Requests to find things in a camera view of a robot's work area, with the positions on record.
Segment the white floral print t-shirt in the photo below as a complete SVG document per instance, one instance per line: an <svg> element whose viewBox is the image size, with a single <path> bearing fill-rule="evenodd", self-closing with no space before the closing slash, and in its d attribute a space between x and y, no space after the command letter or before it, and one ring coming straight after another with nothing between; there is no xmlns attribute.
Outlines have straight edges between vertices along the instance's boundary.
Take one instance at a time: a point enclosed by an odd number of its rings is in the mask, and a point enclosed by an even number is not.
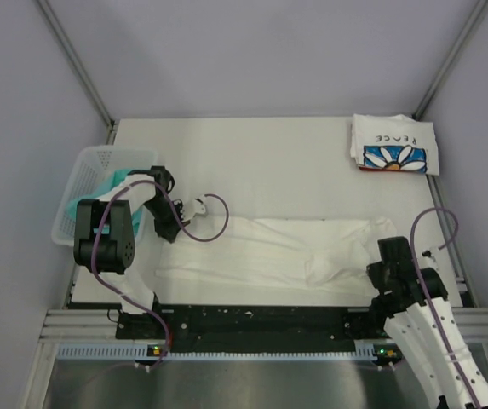
<svg viewBox="0 0 488 409"><path fill-rule="evenodd" d="M372 297L366 273L379 260L377 242L397 230L386 217L372 219L248 219L210 216L192 232L213 242L180 236L165 245L155 274L166 279L241 285L266 289L322 291Z"/></svg>

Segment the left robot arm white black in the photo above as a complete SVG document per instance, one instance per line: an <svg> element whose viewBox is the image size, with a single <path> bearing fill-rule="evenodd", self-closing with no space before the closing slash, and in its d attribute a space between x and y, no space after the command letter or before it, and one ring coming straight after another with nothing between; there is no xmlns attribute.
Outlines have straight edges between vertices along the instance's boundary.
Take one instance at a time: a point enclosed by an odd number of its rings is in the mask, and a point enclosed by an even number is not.
<svg viewBox="0 0 488 409"><path fill-rule="evenodd" d="M132 170L108 193L77 204L73 255L95 279L118 296L123 311L137 314L135 328L156 337L164 317L153 310L155 294L132 267L137 252L133 214L141 207L153 217L157 235L172 243L185 225L183 204L169 198L175 179L163 166Z"/></svg>

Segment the teal t-shirt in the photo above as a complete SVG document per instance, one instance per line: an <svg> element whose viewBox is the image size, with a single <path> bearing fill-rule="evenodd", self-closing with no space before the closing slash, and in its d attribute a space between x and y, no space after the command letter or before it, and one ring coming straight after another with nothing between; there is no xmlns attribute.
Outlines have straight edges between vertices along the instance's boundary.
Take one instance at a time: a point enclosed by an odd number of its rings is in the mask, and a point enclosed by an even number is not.
<svg viewBox="0 0 488 409"><path fill-rule="evenodd" d="M129 173L130 169L114 170L102 183L95 187L91 193L81 194L78 195L75 199L70 200L65 208L66 215L75 222L77 217L78 202L81 199L97 199L101 195L110 192L113 188L121 184ZM132 225L134 235L137 235L140 228L142 213L143 210L141 207L138 210L132 212Z"/></svg>

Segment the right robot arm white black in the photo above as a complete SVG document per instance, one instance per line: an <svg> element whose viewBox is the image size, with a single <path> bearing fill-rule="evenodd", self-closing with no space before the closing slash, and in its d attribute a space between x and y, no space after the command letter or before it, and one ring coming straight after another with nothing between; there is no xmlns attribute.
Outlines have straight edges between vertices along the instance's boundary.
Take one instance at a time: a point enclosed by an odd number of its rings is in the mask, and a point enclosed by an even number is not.
<svg viewBox="0 0 488 409"><path fill-rule="evenodd" d="M420 268L405 237L380 239L367 274L379 294L368 324L408 363L432 408L488 408L488 381L460 332L437 269Z"/></svg>

